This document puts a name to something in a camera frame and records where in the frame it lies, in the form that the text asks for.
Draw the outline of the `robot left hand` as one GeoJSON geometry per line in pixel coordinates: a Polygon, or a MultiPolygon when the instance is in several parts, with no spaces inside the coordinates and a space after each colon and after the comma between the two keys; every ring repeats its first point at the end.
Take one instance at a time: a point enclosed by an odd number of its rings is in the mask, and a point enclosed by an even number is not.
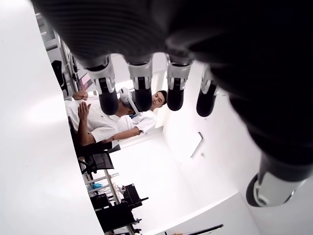
{"type": "Polygon", "coordinates": [[[35,0],[89,72],[105,114],[118,107],[109,56],[128,64],[139,109],[151,107],[152,55],[168,58],[168,107],[183,104],[188,70],[205,64],[197,113],[222,88],[256,145],[254,207],[288,202],[313,171],[313,3],[310,0],[35,0]]]}

